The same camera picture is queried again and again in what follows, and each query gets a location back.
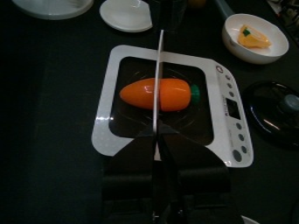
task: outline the table surface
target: table surface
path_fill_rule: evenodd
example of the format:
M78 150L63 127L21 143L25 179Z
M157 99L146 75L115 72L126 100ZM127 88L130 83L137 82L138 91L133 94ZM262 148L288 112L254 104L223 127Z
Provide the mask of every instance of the table surface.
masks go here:
M2 17L2 223L99 223L106 158L91 133L101 90L115 46L157 48L154 30L114 30L97 0L79 17L47 21L26 16L11 1ZM261 0L229 0L235 12L280 24ZM278 81L299 91L299 49L276 63L239 60L221 40L223 20L213 1L187 10L166 51L217 60L234 74L241 93L258 81ZM231 193L241 213L265 224L292 223L299 199L299 151L277 147L250 124L256 161L230 169Z

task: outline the plate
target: plate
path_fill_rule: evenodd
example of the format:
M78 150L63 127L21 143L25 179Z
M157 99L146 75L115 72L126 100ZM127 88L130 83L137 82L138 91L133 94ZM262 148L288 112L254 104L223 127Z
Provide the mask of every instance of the plate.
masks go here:
M252 220L249 217L242 216L242 219L245 221L245 224L258 224L258 222L256 222L254 220Z
M99 14L122 32L143 32L153 28L150 7L142 0L107 0L101 5Z

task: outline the bowl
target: bowl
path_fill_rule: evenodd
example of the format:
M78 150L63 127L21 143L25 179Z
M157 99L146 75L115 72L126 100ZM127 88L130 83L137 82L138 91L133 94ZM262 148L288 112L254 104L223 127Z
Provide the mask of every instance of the bowl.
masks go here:
M269 38L269 48L246 48L239 44L239 30L244 25L250 25ZM289 50L289 41L280 28L264 18L249 14L231 15L222 29L222 39L230 52L249 63L265 65L276 62Z

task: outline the food in bowl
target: food in bowl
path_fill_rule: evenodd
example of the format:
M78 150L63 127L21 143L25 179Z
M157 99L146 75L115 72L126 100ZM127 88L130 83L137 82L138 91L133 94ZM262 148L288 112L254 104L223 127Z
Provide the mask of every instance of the food in bowl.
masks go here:
M268 36L248 24L239 29L238 42L248 48L269 48L273 45Z

